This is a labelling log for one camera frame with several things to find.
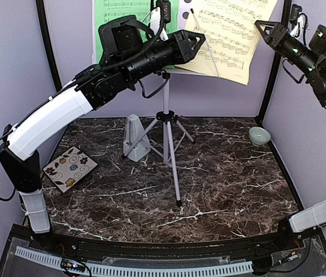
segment black frame pole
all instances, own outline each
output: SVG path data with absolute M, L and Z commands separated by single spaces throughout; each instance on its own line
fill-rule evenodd
M 292 5 L 292 0 L 284 0 L 283 11 L 282 11 L 282 20 L 281 20 L 281 22 L 284 26 L 288 26 L 288 20 L 290 18 L 290 13 L 291 13 L 291 5 Z M 280 61 L 281 61 L 281 55 L 276 53 L 274 55 L 271 74 L 269 75 L 269 80 L 268 80 L 267 88 L 265 90 L 265 94 L 264 94 L 263 102 L 261 104 L 259 115 L 255 118 L 255 120 L 258 124 L 263 124 L 265 114 L 267 113 L 268 106 L 271 101 L 272 93 L 274 90 L 274 86 L 276 84 Z
M 45 47 L 48 65 L 50 67 L 51 75 L 53 77 L 55 89 L 57 91 L 60 91 L 62 89 L 62 84 L 60 81 L 57 63 L 55 61 L 53 46 L 51 44 L 50 33 L 48 31 L 44 0 L 36 0 L 36 6 L 37 6 L 38 20 L 40 23 L 41 34 L 42 34 L 43 44 Z

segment tripod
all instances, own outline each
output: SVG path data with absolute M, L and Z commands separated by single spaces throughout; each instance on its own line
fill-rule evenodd
M 172 167 L 173 169 L 173 178 L 174 178 L 174 186 L 175 186 L 175 195 L 177 197 L 177 206 L 182 206 L 181 194 L 179 192 L 179 183 L 178 183 L 178 174 L 177 174 L 177 166 L 175 164 L 175 155 L 174 152 L 177 150 L 181 142 L 185 137 L 187 137 L 192 143 L 195 143 L 193 137 L 187 132 L 187 130 L 182 126 L 182 124 L 178 120 L 178 116 L 174 114 L 173 111 L 169 110 L 169 85 L 170 85 L 170 73 L 163 73 L 163 79 L 167 80 L 166 86 L 163 88 L 164 91 L 164 103 L 163 103 L 163 111 L 160 111 L 156 114 L 155 119 L 150 123 L 150 125 L 146 128 L 146 130 L 137 138 L 137 140 L 130 146 L 130 148 L 122 155 L 122 158 L 126 158 L 128 154 L 131 153 L 132 149 L 140 142 L 143 141 L 143 137 L 159 122 L 163 122 L 163 154 L 160 153 L 156 148 L 151 146 L 158 155 L 163 158 L 163 161 L 166 165 Z M 174 148 L 173 144 L 173 135 L 171 124 L 176 123 L 177 126 L 182 130 L 183 136 L 181 137 L 179 143 Z

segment light purple wall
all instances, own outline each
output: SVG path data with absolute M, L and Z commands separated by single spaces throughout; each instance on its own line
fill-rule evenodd
M 326 26 L 326 1 L 298 1 L 309 15 L 308 41 Z M 300 76 L 300 71 L 293 71 Z M 326 110 L 309 85 L 297 85 L 283 70 L 264 121 L 306 208 L 326 199 Z
M 0 135 L 7 124 L 18 122 L 54 92 L 35 1 L 0 1 Z M 41 147 L 43 165 L 58 140 L 56 135 Z M 10 195 L 12 189 L 0 166 L 0 196 Z M 17 196 L 0 202 L 0 257 L 12 224 L 22 218 Z
M 46 0 L 47 17 L 61 79 L 71 80 L 91 64 L 92 1 Z M 272 20 L 280 21 L 283 1 L 279 0 Z M 272 50 L 260 44 L 251 66 L 246 87 L 212 77 L 174 75 L 171 79 L 171 109 L 185 116 L 255 117 L 263 100 L 273 60 Z M 161 79 L 147 77 L 147 91 Z M 89 117 L 155 116 L 162 109 L 162 95 L 145 100 L 138 89 L 120 93 L 116 99 Z

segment white cylinder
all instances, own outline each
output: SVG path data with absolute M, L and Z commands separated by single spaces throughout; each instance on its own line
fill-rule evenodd
M 163 92 L 164 92 L 163 111 L 164 111 L 165 114 L 169 113 L 169 86 L 170 86 L 170 80 L 168 80 L 167 84 L 163 88 Z
M 324 223 L 326 223 L 326 200 L 298 212 L 290 218 L 290 225 L 294 233 L 300 233 Z
M 92 111 L 83 93 L 74 88 L 67 89 L 35 111 L 8 136 L 9 149 L 18 158 L 27 160 L 57 131 Z
M 50 221 L 42 190 L 39 189 L 31 193 L 19 192 L 19 194 L 22 197 L 26 215 L 29 217 L 33 232 L 36 234 L 49 232 Z

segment floral tile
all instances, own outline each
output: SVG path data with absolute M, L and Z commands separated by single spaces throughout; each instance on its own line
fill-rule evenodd
M 62 192 L 66 192 L 97 165 L 77 147 L 71 147 L 48 164 L 43 171 Z

